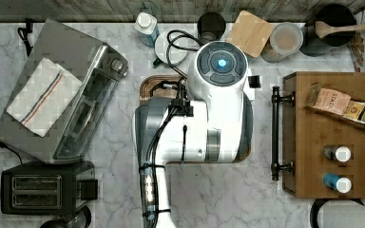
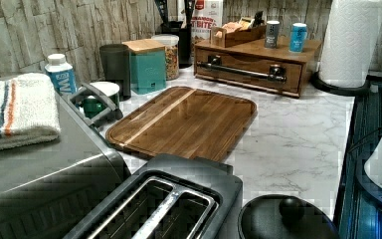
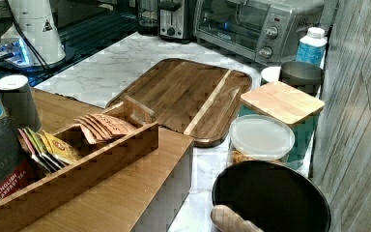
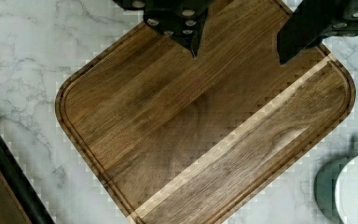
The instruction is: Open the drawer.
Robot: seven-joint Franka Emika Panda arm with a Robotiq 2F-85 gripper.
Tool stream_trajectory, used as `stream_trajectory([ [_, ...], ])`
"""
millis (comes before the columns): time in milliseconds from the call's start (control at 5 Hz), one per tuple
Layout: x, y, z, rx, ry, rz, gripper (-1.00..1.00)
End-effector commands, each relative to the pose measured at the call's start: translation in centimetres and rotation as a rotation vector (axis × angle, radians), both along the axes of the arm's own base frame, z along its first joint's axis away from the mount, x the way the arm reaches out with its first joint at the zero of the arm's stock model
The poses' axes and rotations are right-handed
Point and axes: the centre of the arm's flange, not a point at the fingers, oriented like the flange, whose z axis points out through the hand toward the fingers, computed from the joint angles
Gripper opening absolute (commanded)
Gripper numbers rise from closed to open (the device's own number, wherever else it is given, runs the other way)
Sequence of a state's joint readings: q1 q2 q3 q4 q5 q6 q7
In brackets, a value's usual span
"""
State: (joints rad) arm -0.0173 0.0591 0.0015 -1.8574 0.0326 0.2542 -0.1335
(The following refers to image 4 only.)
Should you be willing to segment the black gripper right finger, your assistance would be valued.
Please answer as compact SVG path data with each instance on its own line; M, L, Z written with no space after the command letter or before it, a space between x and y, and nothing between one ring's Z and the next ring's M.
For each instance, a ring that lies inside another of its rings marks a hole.
M280 65L330 36L358 36L358 0L302 0L277 34Z

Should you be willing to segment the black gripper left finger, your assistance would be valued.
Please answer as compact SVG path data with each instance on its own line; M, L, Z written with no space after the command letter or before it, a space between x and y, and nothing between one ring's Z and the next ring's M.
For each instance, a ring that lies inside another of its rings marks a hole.
M143 20L198 56L209 7L214 0L113 0L124 10L142 10Z

